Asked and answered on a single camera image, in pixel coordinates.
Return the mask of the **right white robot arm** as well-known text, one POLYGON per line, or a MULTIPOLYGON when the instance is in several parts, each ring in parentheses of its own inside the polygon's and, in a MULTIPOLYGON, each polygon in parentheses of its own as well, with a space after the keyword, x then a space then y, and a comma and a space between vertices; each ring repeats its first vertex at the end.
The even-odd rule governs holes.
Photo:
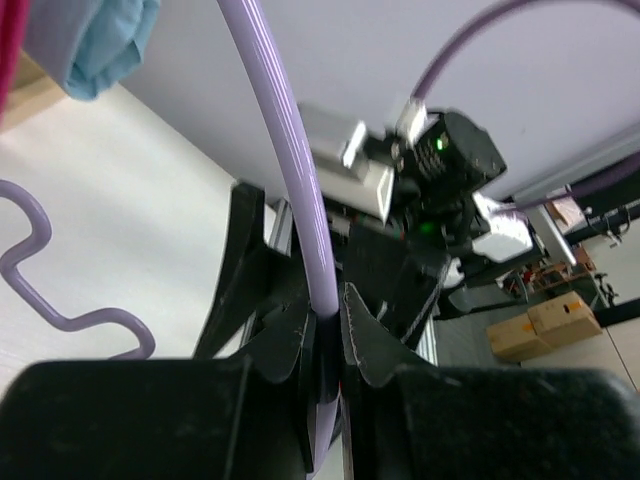
MULTIPOLYGON (((527 223, 482 189, 507 166, 485 129, 456 110, 410 101, 382 135, 359 119, 299 107, 326 209, 339 283, 354 284, 374 317, 410 348, 443 294, 478 266, 529 251, 527 223)), ((258 334, 309 298, 301 242, 280 214, 275 242, 263 236, 264 192, 231 192, 226 245, 213 305, 195 347, 220 352, 240 330, 258 334)))

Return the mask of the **lilac plastic hanger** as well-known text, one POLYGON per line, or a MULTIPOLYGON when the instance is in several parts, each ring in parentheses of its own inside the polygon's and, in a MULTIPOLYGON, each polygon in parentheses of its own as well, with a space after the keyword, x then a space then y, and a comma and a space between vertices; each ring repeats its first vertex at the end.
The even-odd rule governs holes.
MULTIPOLYGON (((93 100, 67 93, 100 1, 33 1, 22 48, 64 89, 51 110, 1 136, 1 355, 53 361, 193 357, 210 312, 236 185, 120 82, 93 100)), ((322 366, 313 378, 312 478, 335 423, 338 289, 307 135, 257 1, 223 1, 272 140, 301 242, 322 366)))

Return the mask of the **wooden clothes rack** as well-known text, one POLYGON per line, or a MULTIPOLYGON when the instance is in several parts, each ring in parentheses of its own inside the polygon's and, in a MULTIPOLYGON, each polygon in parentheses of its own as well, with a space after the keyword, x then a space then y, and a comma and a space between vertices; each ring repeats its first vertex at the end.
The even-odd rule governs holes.
POLYGON ((16 127, 66 97, 56 82, 22 51, 3 113, 1 131, 16 127))

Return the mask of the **magenta trousers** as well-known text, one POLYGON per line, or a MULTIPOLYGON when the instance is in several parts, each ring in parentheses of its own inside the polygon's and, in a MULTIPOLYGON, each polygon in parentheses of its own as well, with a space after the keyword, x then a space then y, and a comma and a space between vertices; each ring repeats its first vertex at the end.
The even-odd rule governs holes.
POLYGON ((4 112, 19 61, 28 13, 27 0, 1 0, 1 112, 4 112))

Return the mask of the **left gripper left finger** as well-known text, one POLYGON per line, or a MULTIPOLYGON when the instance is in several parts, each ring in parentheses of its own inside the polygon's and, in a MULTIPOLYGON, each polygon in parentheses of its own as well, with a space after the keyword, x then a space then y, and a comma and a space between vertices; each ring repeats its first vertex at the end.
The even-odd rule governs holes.
POLYGON ((222 359, 34 364, 1 403, 1 475, 302 479, 315 329, 297 302, 222 359))

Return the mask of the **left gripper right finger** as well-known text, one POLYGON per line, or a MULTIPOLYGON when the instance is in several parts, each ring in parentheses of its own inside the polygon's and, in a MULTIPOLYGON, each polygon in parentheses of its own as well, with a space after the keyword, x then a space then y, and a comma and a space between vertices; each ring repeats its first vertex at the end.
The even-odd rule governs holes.
POLYGON ((439 367, 341 301, 349 479, 635 479, 639 397, 603 370, 439 367))

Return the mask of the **light blue trousers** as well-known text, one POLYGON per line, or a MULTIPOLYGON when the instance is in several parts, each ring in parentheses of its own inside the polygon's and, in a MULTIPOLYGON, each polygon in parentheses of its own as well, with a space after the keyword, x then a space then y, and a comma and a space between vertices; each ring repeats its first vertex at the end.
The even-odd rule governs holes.
POLYGON ((93 100, 143 63, 158 1, 100 1, 73 57, 67 93, 93 100))

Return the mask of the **cardboard boxes in background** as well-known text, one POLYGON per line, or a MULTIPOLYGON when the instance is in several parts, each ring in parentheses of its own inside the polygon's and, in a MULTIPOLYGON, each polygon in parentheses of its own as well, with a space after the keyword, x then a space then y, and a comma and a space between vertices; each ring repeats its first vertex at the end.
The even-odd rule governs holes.
POLYGON ((544 356, 601 333, 594 312, 575 291, 486 329, 492 353, 508 363, 544 356))

